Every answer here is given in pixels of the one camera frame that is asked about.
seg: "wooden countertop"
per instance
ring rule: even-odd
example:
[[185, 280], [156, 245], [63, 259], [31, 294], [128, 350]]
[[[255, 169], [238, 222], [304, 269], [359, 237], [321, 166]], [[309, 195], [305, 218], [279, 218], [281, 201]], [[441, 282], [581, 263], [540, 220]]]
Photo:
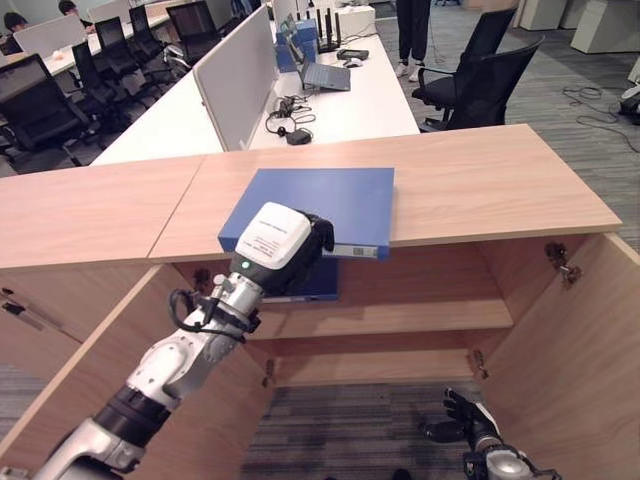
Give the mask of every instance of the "wooden countertop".
[[620, 220], [527, 125], [210, 155], [153, 248], [214, 259], [259, 168], [394, 167], [391, 246], [615, 230]]
[[391, 245], [615, 230], [526, 125], [131, 162], [0, 179], [0, 269], [216, 259], [258, 168], [394, 167]]
[[146, 261], [203, 159], [0, 179], [0, 269]]

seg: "blue folder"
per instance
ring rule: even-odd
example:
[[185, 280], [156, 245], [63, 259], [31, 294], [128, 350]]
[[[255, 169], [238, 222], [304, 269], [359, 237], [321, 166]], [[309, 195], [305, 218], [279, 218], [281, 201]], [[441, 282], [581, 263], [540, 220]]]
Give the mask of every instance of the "blue folder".
[[258, 170], [218, 234], [226, 252], [266, 202], [333, 223], [335, 256], [386, 258], [391, 235], [393, 168]]
[[309, 272], [309, 278], [286, 296], [269, 296], [262, 303], [313, 302], [338, 299], [337, 258], [321, 258]]

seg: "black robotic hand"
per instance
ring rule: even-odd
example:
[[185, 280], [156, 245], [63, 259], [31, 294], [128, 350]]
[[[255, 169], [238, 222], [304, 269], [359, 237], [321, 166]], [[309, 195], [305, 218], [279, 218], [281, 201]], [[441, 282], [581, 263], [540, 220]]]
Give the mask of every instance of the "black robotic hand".
[[444, 396], [444, 407], [453, 421], [421, 424], [419, 429], [428, 439], [437, 443], [466, 440], [472, 451], [483, 438], [501, 442], [495, 423], [475, 403], [450, 388], [445, 390]]

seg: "power adapter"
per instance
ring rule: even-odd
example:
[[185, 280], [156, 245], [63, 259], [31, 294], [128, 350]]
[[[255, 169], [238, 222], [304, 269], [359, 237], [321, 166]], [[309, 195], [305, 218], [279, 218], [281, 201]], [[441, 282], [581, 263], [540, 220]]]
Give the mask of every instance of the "power adapter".
[[298, 128], [291, 133], [287, 133], [286, 137], [289, 145], [305, 145], [311, 142], [313, 135], [306, 128]]

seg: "robotic arm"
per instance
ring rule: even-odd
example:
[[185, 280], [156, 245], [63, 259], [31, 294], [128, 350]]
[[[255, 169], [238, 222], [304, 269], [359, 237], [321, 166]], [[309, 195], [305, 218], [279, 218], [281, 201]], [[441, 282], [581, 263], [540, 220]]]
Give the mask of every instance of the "robotic arm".
[[[330, 222], [265, 204], [238, 240], [230, 275], [214, 278], [210, 296], [171, 293], [178, 330], [146, 352], [120, 391], [61, 442], [34, 480], [121, 479], [133, 471], [171, 413], [258, 327], [263, 295], [303, 282], [322, 250], [333, 246]], [[188, 311], [184, 320], [176, 313], [179, 299]]]
[[462, 456], [462, 462], [468, 480], [562, 480], [555, 470], [539, 470], [524, 453], [505, 444], [495, 420], [482, 404], [472, 403], [450, 388], [444, 397], [444, 407], [452, 420], [418, 428], [436, 443], [467, 441], [471, 451]]

